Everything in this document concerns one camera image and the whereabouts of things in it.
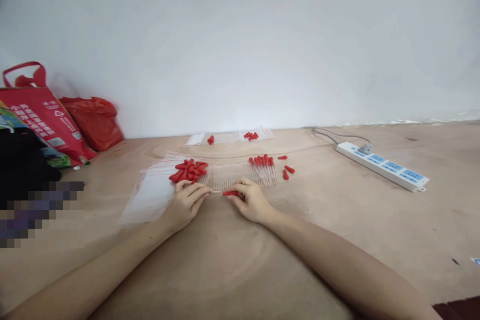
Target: wooden table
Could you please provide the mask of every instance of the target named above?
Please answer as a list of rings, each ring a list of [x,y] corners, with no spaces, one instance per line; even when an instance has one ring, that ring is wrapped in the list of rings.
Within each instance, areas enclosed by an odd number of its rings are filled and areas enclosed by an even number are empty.
[[[187,136],[125,140],[90,167],[81,201],[44,221],[21,248],[2,249],[2,312],[119,243],[138,225],[116,225],[139,170],[167,151],[211,164],[288,155],[296,169],[264,189],[285,212],[325,227],[407,278],[432,304],[480,295],[480,123],[337,129],[371,139],[373,151],[428,176],[411,193],[334,150],[310,130],[275,139],[186,146]],[[361,145],[362,140],[352,142]],[[154,251],[93,314],[95,319],[350,319],[341,300],[278,238],[211,195],[195,220]]]

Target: finger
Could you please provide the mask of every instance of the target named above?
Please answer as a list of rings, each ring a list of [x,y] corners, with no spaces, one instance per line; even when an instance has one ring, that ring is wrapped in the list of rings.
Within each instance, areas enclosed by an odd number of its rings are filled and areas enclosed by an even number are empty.
[[[223,191],[224,192],[229,192],[229,191],[235,191],[235,190],[241,192],[243,195],[247,195],[247,192],[249,191],[249,187],[247,185],[243,185],[243,184],[234,184],[232,186],[227,187]]]
[[[192,182],[190,180],[182,180],[182,181],[177,182],[175,184],[175,194],[178,194],[179,192],[181,192],[184,189],[185,185],[189,185],[191,183]]]
[[[200,196],[200,198],[193,203],[193,206],[191,207],[191,210],[193,211],[194,214],[197,214],[197,211],[199,210],[200,206],[202,206],[204,200],[208,198],[210,193],[203,194]]]
[[[240,210],[242,214],[247,210],[247,204],[245,204],[238,196],[229,195],[228,198],[235,204],[236,208]]]
[[[240,181],[240,184],[244,184],[244,185],[255,185],[255,183],[252,180],[250,180],[245,176],[242,176],[238,181]]]
[[[186,198],[187,203],[192,206],[194,202],[196,202],[198,199],[202,197],[204,194],[209,194],[212,191],[210,187],[202,187],[199,188],[197,191],[195,191],[193,194],[191,194],[189,197]]]
[[[196,192],[198,189],[204,188],[204,187],[205,187],[205,185],[196,182],[196,183],[184,188],[181,193],[185,194],[186,196],[190,196],[192,193]]]

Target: black bag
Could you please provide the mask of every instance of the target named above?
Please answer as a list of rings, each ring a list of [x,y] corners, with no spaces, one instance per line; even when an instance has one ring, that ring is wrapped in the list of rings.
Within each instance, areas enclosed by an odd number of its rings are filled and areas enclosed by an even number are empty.
[[[28,200],[29,191],[48,189],[48,182],[59,181],[60,171],[48,165],[42,152],[45,145],[27,127],[12,133],[0,127],[0,209],[8,201]]]

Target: white power strip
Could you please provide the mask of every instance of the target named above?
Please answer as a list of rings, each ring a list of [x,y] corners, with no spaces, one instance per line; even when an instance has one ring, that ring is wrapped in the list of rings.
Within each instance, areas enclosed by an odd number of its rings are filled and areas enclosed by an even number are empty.
[[[411,192],[425,191],[425,184],[430,180],[428,177],[420,175],[412,170],[400,166],[384,157],[371,153],[370,155],[362,154],[358,151],[359,146],[350,142],[342,142],[338,144],[336,150],[356,161],[359,164],[373,170],[377,174],[382,175],[388,180],[404,187]]]

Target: forearm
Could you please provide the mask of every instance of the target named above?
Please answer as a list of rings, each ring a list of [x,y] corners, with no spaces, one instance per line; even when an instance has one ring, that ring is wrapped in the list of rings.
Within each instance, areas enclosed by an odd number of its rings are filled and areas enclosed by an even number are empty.
[[[86,319],[171,234],[161,222],[148,224],[33,295],[6,319]]]
[[[342,237],[278,210],[262,224],[364,315],[372,319],[440,319],[404,278]]]

